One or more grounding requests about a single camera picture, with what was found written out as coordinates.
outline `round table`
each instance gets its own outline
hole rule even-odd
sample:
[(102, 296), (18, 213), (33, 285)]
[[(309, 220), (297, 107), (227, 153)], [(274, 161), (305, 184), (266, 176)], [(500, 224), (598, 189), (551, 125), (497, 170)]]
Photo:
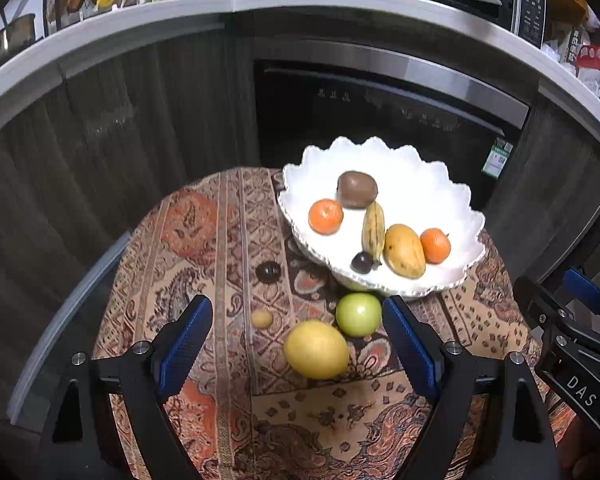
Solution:
[[(426, 421), (430, 406), (413, 393), (382, 326), (348, 338), (349, 369), (334, 381), (308, 380), (283, 357), (299, 321), (334, 322), (345, 293), (328, 270), (309, 262), (279, 212), (282, 173), (236, 168), (185, 186), (142, 220), (126, 247), (102, 319), (94, 357), (116, 356), (154, 338), (195, 294), (214, 307), (214, 325), (179, 395), (165, 409), (203, 478), (391, 478)], [(463, 285), (409, 306), (443, 341), (472, 354), (522, 352), (534, 364), (540, 345), (513, 300), (511, 282), (489, 235), (487, 256)], [(282, 266), (277, 283), (260, 282), (258, 264)], [(256, 330), (250, 312), (274, 322)], [(546, 396), (556, 438), (573, 416)], [(136, 478), (149, 478), (124, 403), (112, 396), (123, 448)], [(462, 475), (479, 422), (475, 397), (448, 478)]]

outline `small yellow fruit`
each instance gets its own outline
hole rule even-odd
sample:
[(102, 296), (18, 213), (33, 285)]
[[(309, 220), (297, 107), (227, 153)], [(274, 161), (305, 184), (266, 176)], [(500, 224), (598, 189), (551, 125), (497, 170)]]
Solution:
[(266, 308), (259, 308), (251, 313), (251, 324), (260, 330), (269, 328), (272, 323), (273, 314)]
[(393, 272), (405, 278), (419, 278), (426, 268), (420, 238), (403, 224), (394, 224), (386, 230), (384, 259)]
[(286, 336), (286, 362), (309, 379), (331, 379), (345, 372), (349, 348), (333, 326), (311, 319), (297, 324)]

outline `dark wooden cabinet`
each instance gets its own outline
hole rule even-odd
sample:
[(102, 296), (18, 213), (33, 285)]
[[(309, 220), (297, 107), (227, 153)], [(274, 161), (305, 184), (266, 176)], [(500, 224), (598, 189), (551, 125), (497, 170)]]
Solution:
[(537, 94), (484, 213), (511, 279), (544, 280), (600, 213), (600, 145)]
[(188, 182), (258, 165), (237, 53), (224, 30), (145, 46), (0, 131), (0, 414), (55, 312), (122, 233)]

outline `white container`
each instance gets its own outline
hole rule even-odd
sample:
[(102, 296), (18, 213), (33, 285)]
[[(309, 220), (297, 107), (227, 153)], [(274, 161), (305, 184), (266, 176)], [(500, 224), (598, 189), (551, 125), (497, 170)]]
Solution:
[[(448, 258), (439, 265), (427, 264), (417, 280), (395, 274), (384, 256), (382, 265), (370, 273), (354, 272), (350, 263), (362, 249), (365, 211), (345, 209), (339, 231), (330, 236), (314, 232), (308, 222), (311, 205), (321, 198), (335, 199), (338, 177), (349, 170), (363, 171), (378, 183), (376, 200), (384, 210), (386, 227), (406, 224), (417, 234), (430, 227), (442, 229), (451, 242)], [(283, 179), (286, 190), (278, 196), (278, 205), (298, 248), (314, 262), (329, 267), (340, 283), (353, 290), (378, 290), (406, 298), (426, 296), (460, 285), (467, 269), (485, 255), (478, 240), (484, 215), (470, 208), (471, 190), (451, 182), (442, 162), (423, 162), (413, 146), (392, 150), (377, 137), (364, 144), (339, 137), (327, 150), (307, 147), (299, 166), (284, 167)]]

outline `yellow lemon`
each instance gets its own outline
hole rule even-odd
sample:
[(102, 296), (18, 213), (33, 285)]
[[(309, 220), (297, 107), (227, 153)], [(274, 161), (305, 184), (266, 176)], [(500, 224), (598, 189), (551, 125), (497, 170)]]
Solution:
[(286, 361), (309, 379), (331, 379), (347, 370), (349, 348), (333, 326), (312, 319), (297, 324), (286, 336)]

